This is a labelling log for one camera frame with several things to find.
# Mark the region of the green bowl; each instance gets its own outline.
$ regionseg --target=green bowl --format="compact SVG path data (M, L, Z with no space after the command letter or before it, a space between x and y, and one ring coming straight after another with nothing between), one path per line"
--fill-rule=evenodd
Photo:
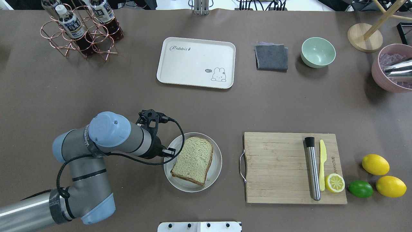
M300 56L307 66L322 68L333 62L336 57L336 51L333 45L326 39L312 37L303 42Z

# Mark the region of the wooden cutting board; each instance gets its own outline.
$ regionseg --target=wooden cutting board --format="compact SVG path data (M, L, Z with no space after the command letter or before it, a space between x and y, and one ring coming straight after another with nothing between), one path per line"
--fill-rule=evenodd
M342 177L335 134L245 132L246 202L275 204L347 204L345 190L325 189L321 200L310 196L305 137L315 137L316 164L319 170L319 141L325 142L325 177Z

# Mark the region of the yellow plastic knife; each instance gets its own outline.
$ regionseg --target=yellow plastic knife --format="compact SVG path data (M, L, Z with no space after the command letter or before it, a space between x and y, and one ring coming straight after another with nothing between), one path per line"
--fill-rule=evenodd
M319 187L321 191L325 190L325 171L323 169L323 165L326 161L326 147L323 140L320 140L321 145L321 161L319 163Z

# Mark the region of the metal clamp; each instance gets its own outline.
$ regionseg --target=metal clamp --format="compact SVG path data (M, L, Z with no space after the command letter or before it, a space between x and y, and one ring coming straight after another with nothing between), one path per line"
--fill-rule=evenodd
M209 14L209 0L193 0L193 13L200 15Z
M241 164L242 156L244 157L245 163L246 163L245 149L243 149L242 155L240 155L240 158L239 158L239 172L240 172L240 175L241 175L242 178L243 178L243 182L245 182L245 184L246 184L246 178L245 178L245 177L243 176L243 174L242 174L242 164Z

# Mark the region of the metal handle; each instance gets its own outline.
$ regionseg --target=metal handle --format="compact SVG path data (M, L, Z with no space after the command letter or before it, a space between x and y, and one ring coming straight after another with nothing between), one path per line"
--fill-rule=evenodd
M243 182L245 182L245 184L246 184L246 178L242 174L242 164L241 164L242 156L244 157L244 155L245 155L245 149L243 149L242 155L240 155L240 158L239 158L239 172L240 172L240 175L243 178Z
M313 200L320 201L321 199L321 189L319 187L319 178L318 178L318 169L316 167L316 156L315 156L315 147L307 148L309 154L309 172L311 177L311 195Z
M200 15L209 14L209 0L193 0L193 13Z

